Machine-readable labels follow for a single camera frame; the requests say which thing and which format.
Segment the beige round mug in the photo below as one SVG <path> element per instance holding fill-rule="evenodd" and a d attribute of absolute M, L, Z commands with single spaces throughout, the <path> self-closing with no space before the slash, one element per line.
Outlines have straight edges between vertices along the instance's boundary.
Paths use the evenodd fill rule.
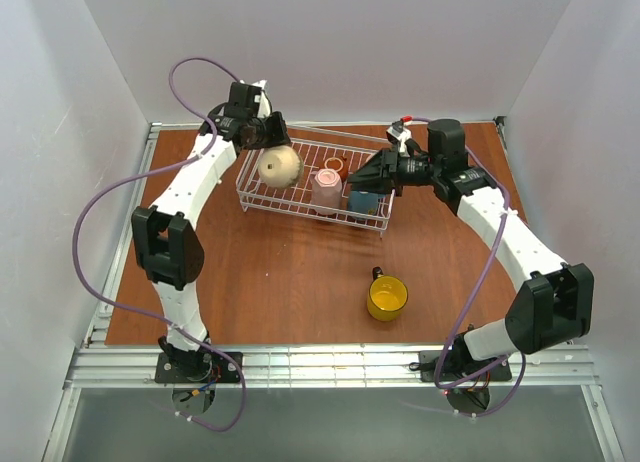
<path fill-rule="evenodd" d="M 303 170 L 304 164 L 300 155 L 287 145 L 266 149 L 258 162 L 261 181 L 275 189 L 295 186 Z"/>

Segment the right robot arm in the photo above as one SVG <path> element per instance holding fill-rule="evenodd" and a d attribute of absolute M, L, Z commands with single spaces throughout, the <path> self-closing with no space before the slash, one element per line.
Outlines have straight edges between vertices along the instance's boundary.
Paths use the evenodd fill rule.
<path fill-rule="evenodd" d="M 506 315 L 465 332 L 452 331 L 441 354 L 426 368 L 467 382 L 514 353 L 532 355 L 587 335 L 591 329 L 594 275 L 546 247 L 512 209 L 509 192 L 466 145 L 455 119 L 427 122 L 427 146 L 414 140 L 403 117 L 387 130 L 389 147 L 351 174 L 352 189 L 401 195 L 407 186 L 429 186 L 454 215 L 489 247 L 487 262 L 499 262 L 516 296 Z"/>

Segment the dark brown glazed mug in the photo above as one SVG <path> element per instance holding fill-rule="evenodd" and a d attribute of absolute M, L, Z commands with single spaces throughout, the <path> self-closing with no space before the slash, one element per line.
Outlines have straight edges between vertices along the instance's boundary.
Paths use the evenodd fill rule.
<path fill-rule="evenodd" d="M 325 169 L 334 170 L 339 175 L 342 182 L 346 181 L 349 170 L 347 158 L 345 156 L 328 157 L 325 159 L 323 167 Z"/>

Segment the yellow enamel mug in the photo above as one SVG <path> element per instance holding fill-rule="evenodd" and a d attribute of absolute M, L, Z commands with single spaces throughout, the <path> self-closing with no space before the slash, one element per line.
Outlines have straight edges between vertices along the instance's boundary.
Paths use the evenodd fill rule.
<path fill-rule="evenodd" d="M 408 302 L 408 289 L 396 277 L 385 275 L 380 267 L 372 269 L 372 282 L 367 292 L 367 310 L 380 322 L 399 317 Z"/>

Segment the blue floral mug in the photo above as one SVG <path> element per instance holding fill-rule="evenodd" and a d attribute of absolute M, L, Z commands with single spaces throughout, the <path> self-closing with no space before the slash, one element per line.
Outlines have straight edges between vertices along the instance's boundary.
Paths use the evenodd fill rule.
<path fill-rule="evenodd" d="M 380 204 L 384 199 L 384 194 L 352 190 L 347 199 L 348 219 L 356 222 L 374 222 L 374 217 L 381 217 Z"/>

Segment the white mug pink handle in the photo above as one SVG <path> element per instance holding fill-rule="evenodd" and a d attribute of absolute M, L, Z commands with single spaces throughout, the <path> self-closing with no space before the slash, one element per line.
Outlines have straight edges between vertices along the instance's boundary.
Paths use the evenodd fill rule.
<path fill-rule="evenodd" d="M 340 209 L 342 180 L 333 169 L 317 171 L 312 180 L 311 204 L 320 215 L 332 215 Z"/>

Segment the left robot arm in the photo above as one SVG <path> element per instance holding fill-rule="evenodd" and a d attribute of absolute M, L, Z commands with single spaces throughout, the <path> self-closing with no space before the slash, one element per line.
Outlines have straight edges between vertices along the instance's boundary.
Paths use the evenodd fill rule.
<path fill-rule="evenodd" d="M 282 114 L 273 110 L 266 81 L 234 82 L 220 111 L 203 122 L 189 158 L 150 207 L 131 216 L 137 265 L 161 302 L 167 333 L 159 345 L 171 366 L 191 381 L 212 371 L 209 339 L 196 290 L 205 261 L 196 226 L 205 203 L 243 150 L 290 142 Z"/>

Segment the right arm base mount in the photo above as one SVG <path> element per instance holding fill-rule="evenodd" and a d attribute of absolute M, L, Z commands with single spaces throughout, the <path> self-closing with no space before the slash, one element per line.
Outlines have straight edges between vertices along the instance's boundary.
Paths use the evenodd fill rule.
<path fill-rule="evenodd" d="M 422 382 L 432 383 L 435 380 L 437 359 L 437 351 L 420 351 L 418 360 L 411 362 L 408 368 L 412 372 L 418 372 Z M 459 362 L 452 355 L 448 355 L 443 363 L 440 381 L 453 383 L 476 371 L 483 370 L 493 361 L 494 358 L 483 361 L 471 359 L 468 362 Z M 511 380 L 512 372 L 509 362 L 503 361 L 500 365 L 494 366 L 488 372 L 484 372 L 471 381 L 466 381 L 453 389 L 445 389 L 444 395 L 454 410 L 466 413 L 484 413 L 489 409 L 491 401 L 490 383 Z"/>

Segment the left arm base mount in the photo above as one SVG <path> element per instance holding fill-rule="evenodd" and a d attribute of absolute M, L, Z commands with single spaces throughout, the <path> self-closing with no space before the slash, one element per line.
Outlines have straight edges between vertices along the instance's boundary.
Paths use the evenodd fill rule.
<path fill-rule="evenodd" d="M 157 359 L 154 382 L 173 386 L 171 398 L 177 410 L 201 415 L 213 405 L 216 387 L 237 384 L 240 375 L 233 363 L 210 352 L 162 352 Z"/>

